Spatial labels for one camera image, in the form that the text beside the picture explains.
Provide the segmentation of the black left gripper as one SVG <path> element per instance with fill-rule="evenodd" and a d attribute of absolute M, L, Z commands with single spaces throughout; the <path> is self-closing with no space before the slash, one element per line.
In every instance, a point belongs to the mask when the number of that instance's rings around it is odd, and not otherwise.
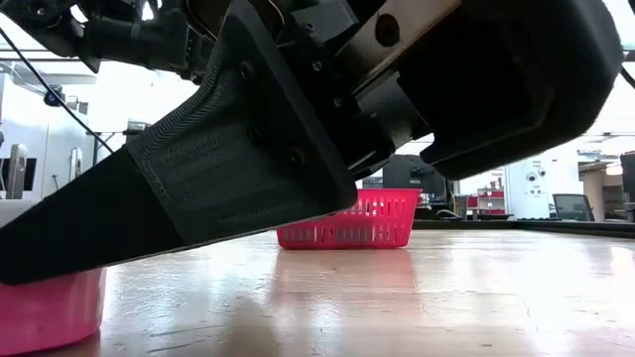
<path fill-rule="evenodd" d="M 202 81 L 213 47 L 213 41 L 189 26 L 177 4 L 163 5 L 150 20 L 94 17 L 85 28 L 84 43 L 100 60 L 171 71 L 192 82 Z"/>

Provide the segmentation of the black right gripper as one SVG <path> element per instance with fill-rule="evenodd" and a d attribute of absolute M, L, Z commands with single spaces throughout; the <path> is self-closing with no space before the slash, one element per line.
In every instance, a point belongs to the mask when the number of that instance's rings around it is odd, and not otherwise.
<path fill-rule="evenodd" d="M 300 173 L 354 180 L 406 142 L 463 179 L 588 129 L 622 46 L 603 0 L 253 0 L 325 130 Z"/>

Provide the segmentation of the pink white USB charger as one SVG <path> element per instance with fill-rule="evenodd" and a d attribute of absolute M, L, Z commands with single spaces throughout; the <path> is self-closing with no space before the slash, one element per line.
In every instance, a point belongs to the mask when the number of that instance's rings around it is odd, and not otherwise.
<path fill-rule="evenodd" d="M 52 349 L 94 334 L 103 316 L 107 271 L 0 284 L 0 357 Z"/>

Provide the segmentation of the red tool cabinet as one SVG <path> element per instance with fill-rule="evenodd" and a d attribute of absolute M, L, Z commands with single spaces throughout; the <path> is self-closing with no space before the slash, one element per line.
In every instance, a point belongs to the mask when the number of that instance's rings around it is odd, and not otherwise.
<path fill-rule="evenodd" d="M 468 197 L 466 208 L 477 214 L 503 215 L 506 213 L 504 190 L 480 188 Z"/>

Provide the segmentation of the white square pillar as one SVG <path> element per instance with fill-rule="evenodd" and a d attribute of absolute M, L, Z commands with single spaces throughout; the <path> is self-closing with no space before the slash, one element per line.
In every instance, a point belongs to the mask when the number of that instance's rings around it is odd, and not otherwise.
<path fill-rule="evenodd" d="M 504 168 L 506 212 L 512 219 L 550 217 L 546 169 L 540 156 L 523 159 Z"/>

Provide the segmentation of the grey monitor stand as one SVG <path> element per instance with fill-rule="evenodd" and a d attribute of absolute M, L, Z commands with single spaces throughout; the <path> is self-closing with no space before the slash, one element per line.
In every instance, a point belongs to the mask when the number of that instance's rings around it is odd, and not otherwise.
<path fill-rule="evenodd" d="M 72 148 L 69 156 L 68 180 L 72 181 L 82 174 L 83 153 L 80 148 Z"/>
<path fill-rule="evenodd" d="M 11 146 L 11 156 L 8 174 L 8 199 L 21 199 L 24 192 L 24 182 L 27 170 L 28 149 L 23 144 Z"/>

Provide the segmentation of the tan wooden cabinet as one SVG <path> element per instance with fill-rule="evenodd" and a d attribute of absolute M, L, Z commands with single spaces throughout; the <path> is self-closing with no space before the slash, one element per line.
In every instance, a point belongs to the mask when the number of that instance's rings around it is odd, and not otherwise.
<path fill-rule="evenodd" d="M 592 162 L 579 165 L 583 194 L 587 197 L 594 220 L 625 221 L 625 193 L 621 165 Z"/>

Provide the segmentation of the red plastic basket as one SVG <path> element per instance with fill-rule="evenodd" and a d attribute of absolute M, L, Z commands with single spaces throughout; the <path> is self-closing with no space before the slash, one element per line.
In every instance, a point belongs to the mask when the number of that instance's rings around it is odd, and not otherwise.
<path fill-rule="evenodd" d="M 301 250 L 403 248 L 420 193 L 415 188 L 363 188 L 346 210 L 278 228 L 278 243 Z"/>

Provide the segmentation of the black aluminium table frame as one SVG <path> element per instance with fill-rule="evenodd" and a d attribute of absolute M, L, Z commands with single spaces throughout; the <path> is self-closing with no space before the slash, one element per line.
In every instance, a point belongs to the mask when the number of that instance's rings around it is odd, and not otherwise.
<path fill-rule="evenodd" d="M 524 230 L 635 240 L 635 223 L 579 221 L 440 221 L 415 220 L 415 230 Z"/>

